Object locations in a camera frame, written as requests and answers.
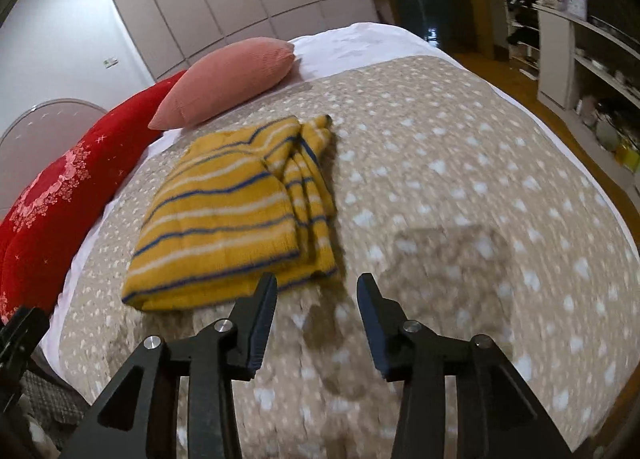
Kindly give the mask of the yellow striped knit sweater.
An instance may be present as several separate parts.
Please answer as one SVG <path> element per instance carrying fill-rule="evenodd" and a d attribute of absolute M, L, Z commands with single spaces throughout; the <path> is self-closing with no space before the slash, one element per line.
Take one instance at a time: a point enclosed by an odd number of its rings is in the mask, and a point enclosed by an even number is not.
<path fill-rule="evenodd" d="M 146 211 L 122 303 L 142 312 L 198 309 L 336 273 L 332 194 L 322 156 L 331 120 L 295 116 L 198 138 Z"/>

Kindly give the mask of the grey houndstooth cloth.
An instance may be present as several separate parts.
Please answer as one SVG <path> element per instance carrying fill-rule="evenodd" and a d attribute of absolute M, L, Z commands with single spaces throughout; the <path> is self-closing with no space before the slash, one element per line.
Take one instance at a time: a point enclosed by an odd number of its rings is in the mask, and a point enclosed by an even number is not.
<path fill-rule="evenodd" d="M 43 372 L 27 370 L 21 379 L 32 413 L 41 423 L 77 425 L 90 405 L 73 387 Z"/>

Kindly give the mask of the red embroidered pillow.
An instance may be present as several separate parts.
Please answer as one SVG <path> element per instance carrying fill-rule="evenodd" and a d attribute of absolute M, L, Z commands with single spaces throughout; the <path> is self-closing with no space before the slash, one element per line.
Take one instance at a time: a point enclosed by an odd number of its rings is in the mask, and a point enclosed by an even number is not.
<path fill-rule="evenodd" d="M 1 321 L 22 306 L 53 313 L 73 258 L 105 205 L 160 137 L 148 124 L 182 72 L 99 119 L 17 198 L 1 224 Z"/>

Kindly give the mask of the round white headboard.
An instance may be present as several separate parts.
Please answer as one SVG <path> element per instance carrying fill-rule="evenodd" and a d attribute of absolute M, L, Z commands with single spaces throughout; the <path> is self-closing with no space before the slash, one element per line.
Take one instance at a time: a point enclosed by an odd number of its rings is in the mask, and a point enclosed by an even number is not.
<path fill-rule="evenodd" d="M 37 175 L 73 147 L 107 111 L 74 98 L 30 108 L 1 136 L 1 218 Z"/>

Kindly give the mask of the beige spotted quilt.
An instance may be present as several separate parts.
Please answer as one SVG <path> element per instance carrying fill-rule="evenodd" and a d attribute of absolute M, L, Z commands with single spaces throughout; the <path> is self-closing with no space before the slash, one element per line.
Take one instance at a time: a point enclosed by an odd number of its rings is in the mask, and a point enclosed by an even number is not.
<path fill-rule="evenodd" d="M 234 388 L 247 458 L 386 458 L 400 388 L 375 370 L 359 275 L 440 335 L 490 335 L 570 447 L 597 431 L 639 361 L 639 259 L 603 192 L 519 107 L 435 57 L 298 86 L 169 141 L 99 228 L 63 323 L 64 379 L 93 401 L 147 335 L 227 312 L 143 314 L 120 301 L 147 208 L 193 141 L 326 114 L 340 275 L 278 296 L 262 369 Z"/>

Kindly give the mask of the pink knit cushion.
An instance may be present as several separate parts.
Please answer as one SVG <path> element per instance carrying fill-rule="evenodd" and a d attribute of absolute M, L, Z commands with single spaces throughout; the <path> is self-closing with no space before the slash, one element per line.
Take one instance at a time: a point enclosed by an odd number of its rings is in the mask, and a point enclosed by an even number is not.
<path fill-rule="evenodd" d="M 216 118 L 277 86 L 291 72 L 294 45 L 253 37 L 211 52 L 184 72 L 158 106 L 151 130 L 175 130 Z"/>

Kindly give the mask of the white shelving unit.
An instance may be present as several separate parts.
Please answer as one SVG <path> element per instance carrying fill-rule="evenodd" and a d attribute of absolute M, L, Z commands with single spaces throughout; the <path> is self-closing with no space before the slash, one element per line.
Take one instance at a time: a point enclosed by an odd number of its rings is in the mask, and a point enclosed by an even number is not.
<path fill-rule="evenodd" d="M 639 13 L 630 0 L 502 0 L 511 60 L 626 193 L 639 190 Z"/>

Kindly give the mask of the wall switch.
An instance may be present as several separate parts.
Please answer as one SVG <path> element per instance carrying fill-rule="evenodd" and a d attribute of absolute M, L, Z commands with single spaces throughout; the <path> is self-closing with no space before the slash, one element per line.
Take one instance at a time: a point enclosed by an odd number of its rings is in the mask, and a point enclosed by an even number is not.
<path fill-rule="evenodd" d="M 105 69 L 109 69 L 111 67 L 115 67 L 116 64 L 118 63 L 118 59 L 117 58 L 106 58 L 103 60 L 103 66 Z"/>

